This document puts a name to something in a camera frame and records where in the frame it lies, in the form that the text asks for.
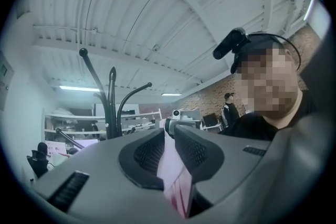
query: ceiling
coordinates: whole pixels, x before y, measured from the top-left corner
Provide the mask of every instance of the ceiling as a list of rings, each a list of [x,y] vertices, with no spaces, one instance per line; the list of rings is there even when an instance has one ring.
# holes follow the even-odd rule
[[[162,93],[184,97],[229,75],[233,55],[217,61],[212,50],[230,30],[290,36],[304,25],[309,2],[17,0],[15,9],[18,18],[32,14],[35,63],[51,87],[95,87],[78,55],[87,48],[104,85],[116,67],[117,95],[152,82],[142,95],[164,102]]]

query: black chair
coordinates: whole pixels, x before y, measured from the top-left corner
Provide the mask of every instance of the black chair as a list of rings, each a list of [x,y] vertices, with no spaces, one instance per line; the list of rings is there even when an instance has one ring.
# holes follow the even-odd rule
[[[27,160],[36,174],[37,178],[40,178],[46,172],[48,172],[48,160],[47,156],[41,151],[32,150],[32,156],[27,156]]]

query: white wall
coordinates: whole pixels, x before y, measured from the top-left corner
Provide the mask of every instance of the white wall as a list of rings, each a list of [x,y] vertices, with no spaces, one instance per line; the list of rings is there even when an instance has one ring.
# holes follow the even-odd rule
[[[31,66],[34,31],[30,14],[7,27],[0,48],[14,69],[4,111],[0,111],[1,144],[17,179],[29,184],[34,174],[26,156],[37,148],[42,138],[42,114],[59,106],[54,93]]]
[[[319,38],[324,38],[331,24],[331,16],[319,0],[314,0],[312,10],[308,17],[308,24]]]

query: fluorescent light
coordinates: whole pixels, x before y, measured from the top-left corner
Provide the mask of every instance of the fluorescent light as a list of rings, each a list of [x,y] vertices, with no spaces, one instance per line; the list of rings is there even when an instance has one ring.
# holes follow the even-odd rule
[[[303,20],[307,20],[309,14],[311,13],[311,10],[312,10],[312,8],[313,8],[313,4],[314,4],[314,0],[310,0],[308,10],[307,10],[306,15],[305,15],[305,17],[303,18]]]
[[[162,93],[162,96],[179,96],[181,95],[180,93]]]
[[[72,90],[72,91],[83,91],[83,92],[99,92],[99,89],[95,88],[81,88],[81,87],[70,87],[70,86],[60,86],[62,90]]]

